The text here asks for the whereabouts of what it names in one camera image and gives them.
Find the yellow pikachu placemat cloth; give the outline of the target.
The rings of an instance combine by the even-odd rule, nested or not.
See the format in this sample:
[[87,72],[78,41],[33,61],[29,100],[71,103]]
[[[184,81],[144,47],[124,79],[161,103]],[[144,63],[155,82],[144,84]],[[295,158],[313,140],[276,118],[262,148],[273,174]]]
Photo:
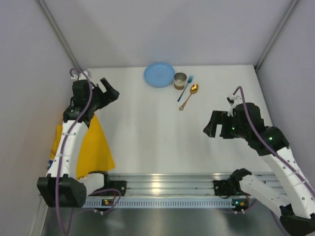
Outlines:
[[97,116],[94,116],[81,145],[76,178],[81,179],[91,172],[107,172],[114,168],[115,162],[105,134]]

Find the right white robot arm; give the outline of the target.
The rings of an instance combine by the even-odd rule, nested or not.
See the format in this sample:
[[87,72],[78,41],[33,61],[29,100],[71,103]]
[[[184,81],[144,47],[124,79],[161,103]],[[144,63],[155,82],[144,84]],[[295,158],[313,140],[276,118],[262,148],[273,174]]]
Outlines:
[[266,126],[260,109],[253,103],[232,106],[230,111],[213,111],[203,132],[215,137],[221,125],[223,139],[244,139],[271,168],[285,194],[269,187],[249,170],[237,169],[219,185],[217,196],[252,195],[268,207],[291,236],[315,231],[315,191],[298,167],[289,142],[281,130]]

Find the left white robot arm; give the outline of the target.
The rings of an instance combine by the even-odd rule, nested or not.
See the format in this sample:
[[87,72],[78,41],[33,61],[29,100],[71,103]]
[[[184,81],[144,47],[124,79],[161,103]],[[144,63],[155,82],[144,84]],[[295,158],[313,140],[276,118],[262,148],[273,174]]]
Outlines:
[[104,108],[119,97],[105,78],[98,85],[89,86],[87,80],[73,82],[73,96],[63,113],[62,135],[55,155],[45,177],[39,177],[37,188],[48,207],[82,207],[88,195],[109,186],[105,171],[92,171],[77,179],[79,152],[94,112]]

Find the metal cup with brown band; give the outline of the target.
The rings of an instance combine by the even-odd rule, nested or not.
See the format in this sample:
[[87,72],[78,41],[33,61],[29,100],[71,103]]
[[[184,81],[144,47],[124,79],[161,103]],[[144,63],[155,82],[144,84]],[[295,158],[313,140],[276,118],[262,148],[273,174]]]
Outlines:
[[177,90],[184,89],[186,85],[187,75],[182,72],[178,72],[174,75],[174,88]]

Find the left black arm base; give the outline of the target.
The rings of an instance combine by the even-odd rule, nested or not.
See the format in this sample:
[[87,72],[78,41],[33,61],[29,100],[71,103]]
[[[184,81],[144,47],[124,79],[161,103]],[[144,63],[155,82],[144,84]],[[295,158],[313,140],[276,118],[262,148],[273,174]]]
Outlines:
[[125,181],[124,179],[116,180],[116,179],[113,179],[108,173],[104,174],[104,188],[105,189],[116,189],[119,191],[121,196],[125,196],[126,186],[127,186],[127,181]]

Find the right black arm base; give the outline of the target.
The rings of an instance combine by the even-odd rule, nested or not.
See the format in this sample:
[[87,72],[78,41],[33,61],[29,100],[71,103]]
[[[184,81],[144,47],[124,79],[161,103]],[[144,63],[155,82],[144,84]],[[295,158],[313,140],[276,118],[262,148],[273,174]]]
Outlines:
[[239,182],[227,180],[214,180],[214,192],[216,196],[227,199],[231,196],[241,196],[244,192],[240,189]]

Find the gold metal spoon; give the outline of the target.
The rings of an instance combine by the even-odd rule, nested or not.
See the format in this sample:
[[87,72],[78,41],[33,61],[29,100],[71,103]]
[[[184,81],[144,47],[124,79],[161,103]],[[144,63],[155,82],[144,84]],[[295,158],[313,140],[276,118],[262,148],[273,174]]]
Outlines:
[[199,84],[195,83],[191,86],[190,90],[189,90],[189,96],[187,97],[187,99],[185,100],[185,102],[179,107],[179,110],[182,111],[184,110],[188,100],[190,99],[190,97],[193,95],[193,94],[196,94],[198,92],[198,89],[199,89]]

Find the blue plastic plate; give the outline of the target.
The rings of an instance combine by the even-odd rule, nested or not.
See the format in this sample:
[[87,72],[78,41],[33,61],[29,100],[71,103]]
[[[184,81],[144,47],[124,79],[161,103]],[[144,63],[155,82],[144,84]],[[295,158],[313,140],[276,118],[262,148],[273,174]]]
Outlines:
[[166,62],[155,62],[144,70],[145,81],[153,87],[163,88],[170,85],[174,79],[175,70]]

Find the blue plastic fork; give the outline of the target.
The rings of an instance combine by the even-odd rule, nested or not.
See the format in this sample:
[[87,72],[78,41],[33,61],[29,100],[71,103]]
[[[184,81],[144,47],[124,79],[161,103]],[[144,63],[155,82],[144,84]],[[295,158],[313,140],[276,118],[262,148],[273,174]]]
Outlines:
[[183,96],[183,94],[185,93],[185,90],[187,89],[188,85],[193,81],[194,75],[190,75],[188,80],[187,80],[187,84],[184,87],[184,90],[182,91],[181,95],[179,96],[177,102],[179,102]]

